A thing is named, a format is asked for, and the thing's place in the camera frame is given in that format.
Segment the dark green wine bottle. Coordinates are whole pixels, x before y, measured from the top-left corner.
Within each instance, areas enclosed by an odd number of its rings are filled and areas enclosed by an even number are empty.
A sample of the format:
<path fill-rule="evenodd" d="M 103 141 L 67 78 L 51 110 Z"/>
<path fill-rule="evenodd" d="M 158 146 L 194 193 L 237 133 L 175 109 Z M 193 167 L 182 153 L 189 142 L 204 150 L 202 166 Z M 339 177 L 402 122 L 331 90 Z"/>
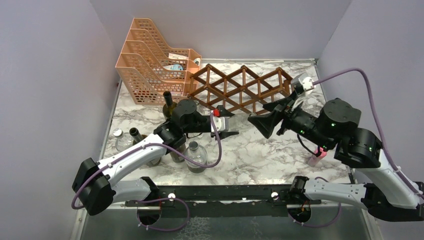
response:
<path fill-rule="evenodd" d="M 171 159 L 175 163 L 182 163 L 185 161 L 185 158 L 183 157 L 184 153 L 186 151 L 186 144 L 183 143 L 181 146 L 177 147 L 175 151 L 171 150 L 169 152 Z"/>

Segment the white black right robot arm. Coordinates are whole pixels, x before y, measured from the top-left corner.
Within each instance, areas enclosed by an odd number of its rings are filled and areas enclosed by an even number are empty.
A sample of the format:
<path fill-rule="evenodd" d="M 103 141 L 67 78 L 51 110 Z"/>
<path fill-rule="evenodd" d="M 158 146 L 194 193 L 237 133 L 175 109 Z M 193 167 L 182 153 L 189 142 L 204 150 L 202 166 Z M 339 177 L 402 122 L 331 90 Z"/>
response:
<path fill-rule="evenodd" d="M 366 210 L 387 222 L 421 222 L 424 205 L 419 194 L 422 182 L 403 181 L 400 170 L 392 167 L 383 143 L 370 130 L 360 128 L 361 111 L 335 98 L 325 103 L 319 116 L 304 111 L 295 102 L 296 93 L 265 104 L 268 114 L 250 116 L 248 121 L 269 138 L 280 124 L 277 135 L 293 131 L 317 145 L 318 150 L 334 150 L 334 158 L 366 175 L 370 183 L 328 183 L 296 176 L 288 190 L 289 199 L 300 204 L 330 200 Z"/>

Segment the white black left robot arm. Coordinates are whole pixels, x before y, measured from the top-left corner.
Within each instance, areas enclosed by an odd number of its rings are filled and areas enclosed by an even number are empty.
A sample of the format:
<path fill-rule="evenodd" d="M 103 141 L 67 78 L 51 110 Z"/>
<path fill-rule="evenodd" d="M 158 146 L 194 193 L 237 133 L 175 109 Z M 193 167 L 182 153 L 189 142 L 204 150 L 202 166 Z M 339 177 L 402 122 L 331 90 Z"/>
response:
<path fill-rule="evenodd" d="M 177 148 L 186 142 L 188 133 L 211 133 L 218 143 L 219 163 L 223 153 L 221 139 L 234 135 L 228 131 L 232 116 L 223 105 L 202 115 L 193 100 L 181 100 L 171 117 L 139 143 L 106 159 L 94 161 L 89 157 L 82 161 L 71 186 L 75 193 L 71 208 L 84 208 L 91 216 L 101 213 L 119 195 L 116 185 L 129 173 L 170 152 L 182 157 Z"/>

